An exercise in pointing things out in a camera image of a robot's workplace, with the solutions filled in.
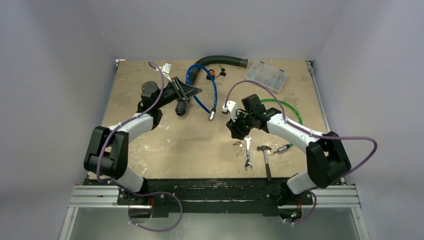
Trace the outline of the orange black padlock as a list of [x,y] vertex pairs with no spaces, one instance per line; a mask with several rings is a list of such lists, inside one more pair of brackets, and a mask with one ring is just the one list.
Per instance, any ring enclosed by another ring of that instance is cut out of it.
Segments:
[[207,80],[214,80],[216,77],[215,71],[213,69],[208,70],[208,74],[206,75]]

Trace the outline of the black key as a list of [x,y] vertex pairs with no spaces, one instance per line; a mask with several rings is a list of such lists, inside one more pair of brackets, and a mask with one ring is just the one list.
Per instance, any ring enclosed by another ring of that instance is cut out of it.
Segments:
[[225,77],[227,75],[226,69],[222,66],[219,66],[219,67],[220,67],[220,73],[218,74],[218,76]]

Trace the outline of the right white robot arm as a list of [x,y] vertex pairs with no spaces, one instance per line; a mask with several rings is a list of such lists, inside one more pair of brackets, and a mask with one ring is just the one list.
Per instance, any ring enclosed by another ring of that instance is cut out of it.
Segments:
[[326,188],[351,169],[351,163],[339,136],[334,132],[322,133],[303,126],[276,108],[267,109],[256,94],[242,99],[244,109],[234,101],[227,101],[222,112],[230,115],[226,126],[233,139],[243,140],[252,129],[278,136],[306,155],[306,170],[290,177],[280,196],[288,204],[300,198],[302,192]]

